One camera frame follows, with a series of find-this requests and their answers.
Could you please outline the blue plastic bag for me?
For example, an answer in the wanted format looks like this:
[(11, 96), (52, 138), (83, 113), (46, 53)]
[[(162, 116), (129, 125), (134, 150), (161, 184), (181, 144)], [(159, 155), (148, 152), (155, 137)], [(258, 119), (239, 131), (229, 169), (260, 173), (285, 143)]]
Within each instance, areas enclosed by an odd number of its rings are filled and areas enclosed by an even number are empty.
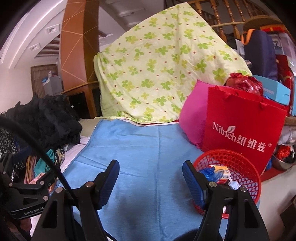
[(208, 181), (218, 182), (224, 175), (224, 170), (215, 170), (214, 167), (204, 168), (198, 171), (202, 173)]

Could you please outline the red plastic mesh basket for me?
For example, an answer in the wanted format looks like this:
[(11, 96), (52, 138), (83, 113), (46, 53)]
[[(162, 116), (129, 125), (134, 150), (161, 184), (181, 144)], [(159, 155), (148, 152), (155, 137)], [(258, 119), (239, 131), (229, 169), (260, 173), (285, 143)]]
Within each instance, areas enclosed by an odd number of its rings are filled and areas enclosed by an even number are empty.
[(259, 206), (261, 180), (255, 166), (250, 161), (234, 151), (216, 149), (201, 154), (193, 163), (198, 171), (213, 165), (226, 166), (230, 171), (231, 179), (246, 187), (255, 204)]

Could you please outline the teal cloth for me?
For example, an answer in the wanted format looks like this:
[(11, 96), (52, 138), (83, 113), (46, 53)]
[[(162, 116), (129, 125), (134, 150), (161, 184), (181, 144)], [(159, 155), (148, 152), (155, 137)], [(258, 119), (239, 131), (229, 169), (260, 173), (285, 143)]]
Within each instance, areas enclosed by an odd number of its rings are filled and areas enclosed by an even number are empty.
[[(49, 149), (47, 152), (48, 157), (51, 159), (51, 161), (53, 163), (55, 163), (56, 161), (56, 153), (53, 149)], [(39, 159), (36, 162), (35, 168), (34, 168), (34, 173), (35, 173), (35, 177), (37, 177), (39, 174), (41, 173), (46, 173), (50, 171), (50, 167), (46, 164), (46, 162), (43, 159)]]

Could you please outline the red Nilrich paper bag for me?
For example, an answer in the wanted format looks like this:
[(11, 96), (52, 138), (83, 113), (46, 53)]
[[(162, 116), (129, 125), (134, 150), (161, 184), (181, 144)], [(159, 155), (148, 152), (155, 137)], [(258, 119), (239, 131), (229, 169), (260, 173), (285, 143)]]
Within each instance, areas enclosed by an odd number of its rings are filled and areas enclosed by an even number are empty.
[(226, 149), (247, 158), (262, 174), (278, 143), (287, 111), (253, 93), (227, 86), (208, 89), (201, 149)]

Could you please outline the red plastic bag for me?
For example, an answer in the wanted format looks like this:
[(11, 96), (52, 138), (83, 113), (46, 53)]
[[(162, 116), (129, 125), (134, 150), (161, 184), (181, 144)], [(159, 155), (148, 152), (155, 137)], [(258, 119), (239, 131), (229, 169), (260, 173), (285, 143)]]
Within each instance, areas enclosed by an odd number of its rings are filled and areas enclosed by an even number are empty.
[(259, 96), (263, 96), (262, 83), (256, 78), (249, 75), (232, 73), (230, 74), (230, 77), (226, 80), (225, 85), (234, 89), (239, 89)]

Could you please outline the pink pillow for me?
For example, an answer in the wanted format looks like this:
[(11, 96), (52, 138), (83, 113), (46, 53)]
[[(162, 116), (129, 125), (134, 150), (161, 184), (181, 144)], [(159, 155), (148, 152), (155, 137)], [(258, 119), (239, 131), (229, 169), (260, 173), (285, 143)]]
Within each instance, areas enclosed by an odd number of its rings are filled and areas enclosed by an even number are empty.
[(208, 89), (213, 85), (197, 80), (181, 109), (179, 125), (188, 140), (201, 149), (207, 118)]

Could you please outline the light blue cardboard box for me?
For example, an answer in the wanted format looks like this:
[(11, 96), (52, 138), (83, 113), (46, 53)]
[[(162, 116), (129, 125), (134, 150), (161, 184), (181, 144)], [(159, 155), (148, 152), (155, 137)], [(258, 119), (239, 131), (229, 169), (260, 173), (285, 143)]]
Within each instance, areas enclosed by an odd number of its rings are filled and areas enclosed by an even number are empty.
[(262, 83), (263, 95), (283, 105), (290, 103), (290, 89), (280, 82), (266, 77), (253, 75)]

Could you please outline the wooden stair railing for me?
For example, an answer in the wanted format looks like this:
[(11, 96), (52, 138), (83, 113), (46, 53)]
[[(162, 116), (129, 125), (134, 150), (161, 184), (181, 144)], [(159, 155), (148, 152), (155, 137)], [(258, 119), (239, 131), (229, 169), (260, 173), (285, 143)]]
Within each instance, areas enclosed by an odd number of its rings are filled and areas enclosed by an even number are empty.
[(243, 25), (255, 16), (270, 16), (271, 11), (260, 1), (199, 0), (186, 1), (225, 41), (241, 39)]

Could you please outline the red white medicine box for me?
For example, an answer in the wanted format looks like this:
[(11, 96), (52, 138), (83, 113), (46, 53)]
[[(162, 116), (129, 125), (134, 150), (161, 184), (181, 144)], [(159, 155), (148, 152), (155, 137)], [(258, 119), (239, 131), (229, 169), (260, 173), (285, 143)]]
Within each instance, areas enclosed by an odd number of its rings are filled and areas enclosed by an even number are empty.
[(232, 182), (231, 172), (226, 166), (210, 165), (214, 169), (214, 180), (218, 184)]

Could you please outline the green clover pattern quilt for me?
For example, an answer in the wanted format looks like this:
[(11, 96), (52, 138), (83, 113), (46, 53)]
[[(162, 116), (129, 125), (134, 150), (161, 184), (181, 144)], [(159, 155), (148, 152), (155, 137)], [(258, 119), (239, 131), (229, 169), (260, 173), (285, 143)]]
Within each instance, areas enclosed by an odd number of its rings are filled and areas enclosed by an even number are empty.
[(131, 28), (94, 57), (94, 69), (102, 115), (137, 123), (177, 120), (198, 80), (224, 85), (251, 73), (188, 3)]

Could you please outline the brown wooden cabinet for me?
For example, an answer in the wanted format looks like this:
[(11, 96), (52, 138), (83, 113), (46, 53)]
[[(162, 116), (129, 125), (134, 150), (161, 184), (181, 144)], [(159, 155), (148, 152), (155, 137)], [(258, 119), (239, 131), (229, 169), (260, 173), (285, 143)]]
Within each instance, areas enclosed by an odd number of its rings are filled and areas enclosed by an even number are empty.
[(97, 116), (93, 90), (98, 88), (93, 58), (99, 52), (99, 1), (67, 1), (62, 21), (60, 58), (64, 93), (84, 94), (86, 111)]

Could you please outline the navy blue bag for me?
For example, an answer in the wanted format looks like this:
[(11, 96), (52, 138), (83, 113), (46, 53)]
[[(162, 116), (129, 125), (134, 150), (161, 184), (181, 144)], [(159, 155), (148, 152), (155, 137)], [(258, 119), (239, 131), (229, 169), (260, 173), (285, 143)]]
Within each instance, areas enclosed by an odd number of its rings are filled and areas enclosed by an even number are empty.
[(278, 66), (273, 40), (264, 31), (249, 29), (241, 36), (245, 60), (251, 62), (253, 75), (278, 79)]

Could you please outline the black lace garment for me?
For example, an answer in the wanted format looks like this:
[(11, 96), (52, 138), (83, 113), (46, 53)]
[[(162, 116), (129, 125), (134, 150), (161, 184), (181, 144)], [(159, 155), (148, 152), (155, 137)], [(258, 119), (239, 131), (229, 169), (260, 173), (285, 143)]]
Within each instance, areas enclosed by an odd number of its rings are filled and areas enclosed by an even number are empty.
[(35, 95), (27, 104), (18, 102), (4, 115), (17, 122), (45, 150), (80, 143), (82, 126), (66, 95)]

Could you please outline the blue towel blanket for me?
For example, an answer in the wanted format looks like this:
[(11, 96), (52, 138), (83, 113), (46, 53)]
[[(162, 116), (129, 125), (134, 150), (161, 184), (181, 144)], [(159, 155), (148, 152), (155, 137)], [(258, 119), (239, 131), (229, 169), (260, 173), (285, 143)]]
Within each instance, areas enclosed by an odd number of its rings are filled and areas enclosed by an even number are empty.
[(174, 240), (202, 221), (182, 174), (184, 161), (201, 154), (176, 123), (101, 120), (63, 174), (71, 188), (79, 188), (119, 161), (118, 179), (99, 211), (104, 229), (117, 240)]

